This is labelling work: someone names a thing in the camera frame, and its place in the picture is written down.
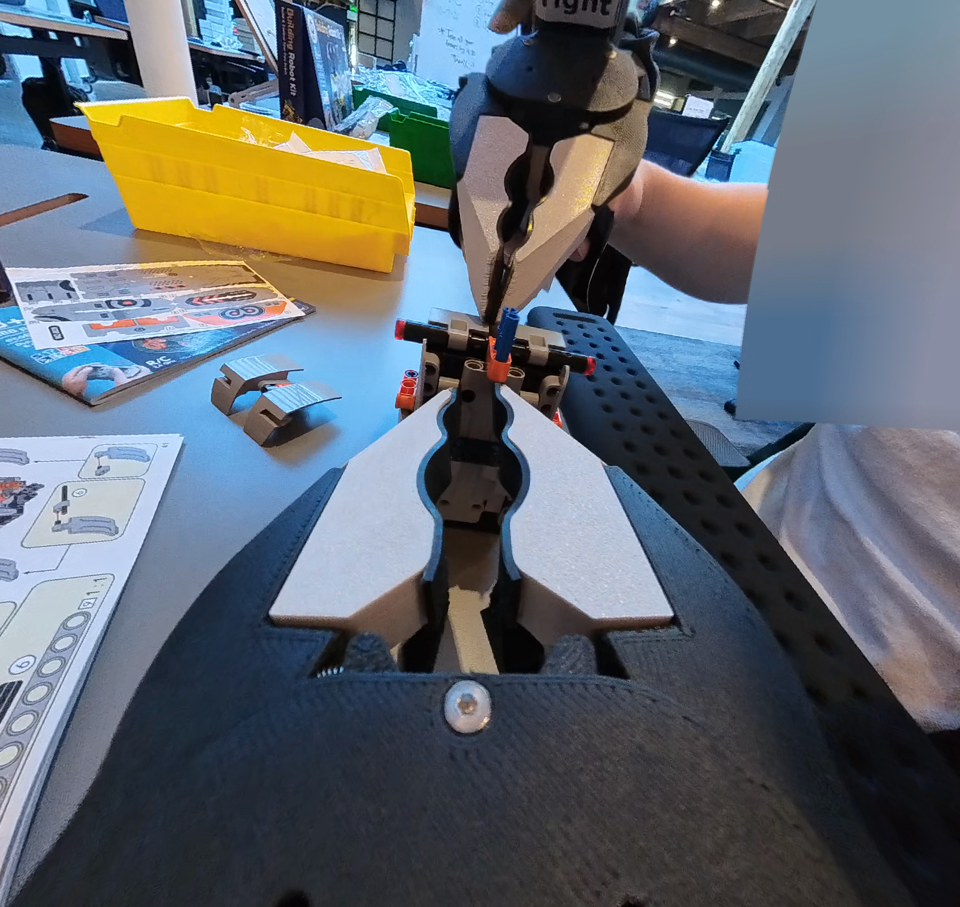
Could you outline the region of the black fabric chair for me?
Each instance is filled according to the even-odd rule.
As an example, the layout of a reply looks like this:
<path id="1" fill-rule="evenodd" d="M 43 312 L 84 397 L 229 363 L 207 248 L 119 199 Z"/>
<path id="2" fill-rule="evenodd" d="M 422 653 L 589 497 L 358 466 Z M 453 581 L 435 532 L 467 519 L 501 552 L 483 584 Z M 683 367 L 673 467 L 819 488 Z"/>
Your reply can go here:
<path id="1" fill-rule="evenodd" d="M 652 109 L 646 120 L 643 160 L 689 178 L 706 159 L 730 123 L 729 116 L 697 118 Z"/>

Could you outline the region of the blue robot kit box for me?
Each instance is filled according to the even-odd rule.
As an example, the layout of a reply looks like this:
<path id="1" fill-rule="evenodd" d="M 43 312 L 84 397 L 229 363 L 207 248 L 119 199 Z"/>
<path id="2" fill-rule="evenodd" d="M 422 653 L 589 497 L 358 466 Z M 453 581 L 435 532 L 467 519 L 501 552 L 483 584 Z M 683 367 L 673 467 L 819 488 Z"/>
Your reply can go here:
<path id="1" fill-rule="evenodd" d="M 346 12 L 275 6 L 281 117 L 332 132 L 353 112 Z"/>

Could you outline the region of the person's right forearm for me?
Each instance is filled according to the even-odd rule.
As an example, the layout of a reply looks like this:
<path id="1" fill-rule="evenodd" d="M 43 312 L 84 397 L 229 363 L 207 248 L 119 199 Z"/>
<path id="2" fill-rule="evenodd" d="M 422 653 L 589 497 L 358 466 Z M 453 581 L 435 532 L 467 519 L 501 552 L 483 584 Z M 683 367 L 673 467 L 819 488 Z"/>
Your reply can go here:
<path id="1" fill-rule="evenodd" d="M 769 188 L 693 181 L 644 162 L 637 266 L 700 301 L 749 299 Z"/>

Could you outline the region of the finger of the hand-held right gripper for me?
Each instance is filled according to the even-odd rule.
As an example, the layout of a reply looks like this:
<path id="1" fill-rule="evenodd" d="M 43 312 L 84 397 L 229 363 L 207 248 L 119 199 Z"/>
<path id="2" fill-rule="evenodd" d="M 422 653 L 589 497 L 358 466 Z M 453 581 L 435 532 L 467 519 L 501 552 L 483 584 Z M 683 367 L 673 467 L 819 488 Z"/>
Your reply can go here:
<path id="1" fill-rule="evenodd" d="M 511 202 L 504 180 L 510 166 L 523 156 L 528 135 L 506 117 L 480 116 L 466 171 L 457 184 L 460 251 L 476 309 L 487 323 L 498 318 L 503 302 L 521 307 L 534 296 L 527 282 L 532 242 L 523 240 L 507 264 L 513 270 L 505 293 L 493 293 L 501 278 L 503 241 L 498 226 Z"/>
<path id="2" fill-rule="evenodd" d="M 594 196 L 612 143 L 603 138 L 568 138 L 557 143 L 532 173 L 516 237 L 504 246 L 503 292 L 495 313 L 519 310 L 546 290 L 559 268 L 586 239 Z"/>

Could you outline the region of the grey curved panel assembly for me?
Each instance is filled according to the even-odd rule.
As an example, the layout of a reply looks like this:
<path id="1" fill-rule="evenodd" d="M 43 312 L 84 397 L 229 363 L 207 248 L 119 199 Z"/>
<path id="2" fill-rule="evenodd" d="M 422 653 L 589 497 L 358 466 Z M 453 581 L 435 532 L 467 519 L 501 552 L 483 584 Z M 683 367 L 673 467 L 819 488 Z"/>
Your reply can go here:
<path id="1" fill-rule="evenodd" d="M 225 363 L 211 387 L 210 400 L 223 415 L 230 415 L 237 398 L 258 395 L 246 411 L 244 433 L 264 446 L 276 431 L 289 426 L 311 407 L 341 399 L 341 394 L 324 383 L 295 383 L 293 372 L 304 368 L 282 353 L 244 357 Z"/>

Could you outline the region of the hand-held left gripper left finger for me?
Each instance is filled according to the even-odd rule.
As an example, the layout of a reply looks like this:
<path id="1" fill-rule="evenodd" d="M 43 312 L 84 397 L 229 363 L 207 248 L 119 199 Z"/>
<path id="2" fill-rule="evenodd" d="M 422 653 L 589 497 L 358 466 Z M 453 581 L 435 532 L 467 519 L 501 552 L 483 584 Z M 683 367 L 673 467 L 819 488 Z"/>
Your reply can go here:
<path id="1" fill-rule="evenodd" d="M 371 632 L 388 648 L 426 624 L 421 582 L 440 521 L 419 483 L 452 398 L 441 391 L 347 463 L 270 607 L 275 624 Z"/>

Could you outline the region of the person's right hand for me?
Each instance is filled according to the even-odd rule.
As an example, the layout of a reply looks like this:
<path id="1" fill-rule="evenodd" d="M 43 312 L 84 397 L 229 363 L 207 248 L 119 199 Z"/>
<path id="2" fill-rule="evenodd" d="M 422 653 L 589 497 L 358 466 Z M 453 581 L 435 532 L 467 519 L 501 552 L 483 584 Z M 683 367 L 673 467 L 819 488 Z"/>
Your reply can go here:
<path id="1" fill-rule="evenodd" d="M 646 120 L 658 85 L 652 57 L 657 34 L 626 16 L 619 43 L 588 30 L 540 25 L 500 46 L 502 64 L 488 87 L 511 120 L 546 152 L 568 138 L 612 143 L 593 204 L 593 224 L 610 222 L 606 241 L 629 253 L 643 187 Z"/>

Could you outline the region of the whiteboard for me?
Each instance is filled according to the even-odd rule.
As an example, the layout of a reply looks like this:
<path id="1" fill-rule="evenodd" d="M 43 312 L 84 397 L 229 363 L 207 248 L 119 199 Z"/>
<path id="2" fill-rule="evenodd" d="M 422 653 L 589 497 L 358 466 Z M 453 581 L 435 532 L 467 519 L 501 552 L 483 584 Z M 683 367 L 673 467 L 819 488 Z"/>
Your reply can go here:
<path id="1" fill-rule="evenodd" d="M 421 0 L 413 73 L 451 89 L 468 73 L 483 73 L 493 47 L 505 41 L 489 31 L 499 1 Z"/>

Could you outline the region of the blue booklet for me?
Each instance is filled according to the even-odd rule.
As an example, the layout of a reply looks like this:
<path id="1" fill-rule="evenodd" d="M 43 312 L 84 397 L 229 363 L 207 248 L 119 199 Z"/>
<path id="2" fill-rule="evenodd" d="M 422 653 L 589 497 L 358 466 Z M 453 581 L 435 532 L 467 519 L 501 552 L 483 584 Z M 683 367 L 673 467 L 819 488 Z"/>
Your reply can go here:
<path id="1" fill-rule="evenodd" d="M 293 301 L 304 316 L 315 313 L 307 302 Z M 96 407 L 119 392 L 177 372 L 270 334 L 288 321 L 248 325 L 223 332 L 198 332 L 182 336 L 135 339 L 105 345 L 38 349 L 13 301 L 2 303 L 2 362 L 29 373 L 88 407 Z"/>

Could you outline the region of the clear plastic bag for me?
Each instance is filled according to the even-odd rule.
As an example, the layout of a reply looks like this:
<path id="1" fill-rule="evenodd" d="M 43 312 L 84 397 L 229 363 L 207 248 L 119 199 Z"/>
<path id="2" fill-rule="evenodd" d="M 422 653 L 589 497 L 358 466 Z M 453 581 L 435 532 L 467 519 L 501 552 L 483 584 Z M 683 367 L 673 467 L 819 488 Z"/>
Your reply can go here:
<path id="1" fill-rule="evenodd" d="M 377 147 L 362 149 L 314 150 L 306 144 L 302 137 L 292 133 L 283 142 L 256 135 L 247 128 L 241 129 L 240 139 L 243 143 L 266 147 L 294 157 L 307 157 L 339 164 L 354 170 L 364 170 L 377 174 L 386 174 L 386 166 Z"/>

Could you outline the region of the yellow plastic bin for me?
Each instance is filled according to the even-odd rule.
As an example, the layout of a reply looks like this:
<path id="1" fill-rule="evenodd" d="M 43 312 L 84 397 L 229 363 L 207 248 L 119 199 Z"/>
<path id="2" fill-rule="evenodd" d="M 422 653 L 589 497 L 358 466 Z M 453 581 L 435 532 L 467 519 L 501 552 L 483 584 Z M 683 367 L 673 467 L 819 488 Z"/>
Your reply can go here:
<path id="1" fill-rule="evenodd" d="M 389 274 L 409 254 L 409 154 L 186 97 L 79 109 L 136 229 Z M 314 150 L 377 147 L 386 174 L 243 143 L 296 133 Z"/>

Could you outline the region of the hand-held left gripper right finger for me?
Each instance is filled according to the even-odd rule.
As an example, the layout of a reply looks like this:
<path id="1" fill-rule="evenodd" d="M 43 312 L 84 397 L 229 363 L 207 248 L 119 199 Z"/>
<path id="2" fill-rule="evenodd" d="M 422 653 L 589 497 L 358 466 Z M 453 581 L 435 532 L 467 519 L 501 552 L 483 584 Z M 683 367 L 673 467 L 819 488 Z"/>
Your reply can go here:
<path id="1" fill-rule="evenodd" d="M 673 607 L 602 460 L 513 391 L 497 396 L 521 468 L 503 528 L 519 625 L 543 647 L 568 635 L 668 625 Z"/>

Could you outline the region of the grey brick robot model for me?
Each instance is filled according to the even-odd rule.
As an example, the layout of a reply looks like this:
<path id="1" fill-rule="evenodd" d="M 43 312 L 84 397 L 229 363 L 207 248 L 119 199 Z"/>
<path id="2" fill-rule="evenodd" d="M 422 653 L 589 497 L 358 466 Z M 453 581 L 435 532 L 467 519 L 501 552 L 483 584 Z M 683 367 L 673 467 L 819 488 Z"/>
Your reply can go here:
<path id="1" fill-rule="evenodd" d="M 560 404 L 571 374 L 594 372 L 592 357 L 572 352 L 550 330 L 518 324 L 509 364 L 493 356 L 497 327 L 478 317 L 440 310 L 426 323 L 397 320 L 395 338 L 421 347 L 420 365 L 405 371 L 396 398 L 401 419 L 442 391 L 447 439 L 427 467 L 427 490 L 446 524 L 492 532 L 516 499 L 519 466 L 502 440 L 504 388 L 563 429 Z"/>

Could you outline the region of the person's white shirt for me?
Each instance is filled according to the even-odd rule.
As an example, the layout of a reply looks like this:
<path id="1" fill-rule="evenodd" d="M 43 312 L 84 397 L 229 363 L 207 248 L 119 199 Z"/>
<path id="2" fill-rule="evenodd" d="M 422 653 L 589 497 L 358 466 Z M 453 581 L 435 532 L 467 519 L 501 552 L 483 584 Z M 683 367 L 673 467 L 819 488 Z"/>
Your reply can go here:
<path id="1" fill-rule="evenodd" d="M 959 725 L 959 434 L 819 425 L 736 487 L 926 733 Z"/>

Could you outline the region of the black perforated chair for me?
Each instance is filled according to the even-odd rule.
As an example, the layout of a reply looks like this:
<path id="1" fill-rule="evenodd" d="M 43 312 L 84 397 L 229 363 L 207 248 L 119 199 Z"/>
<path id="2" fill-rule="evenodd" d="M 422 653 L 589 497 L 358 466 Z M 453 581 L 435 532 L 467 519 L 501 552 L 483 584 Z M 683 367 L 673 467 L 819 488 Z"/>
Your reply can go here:
<path id="1" fill-rule="evenodd" d="M 570 434 L 624 471 L 773 630 L 846 793 L 916 905 L 958 905 L 958 778 L 613 326 L 539 306 L 529 323 L 596 359 L 562 400 Z"/>

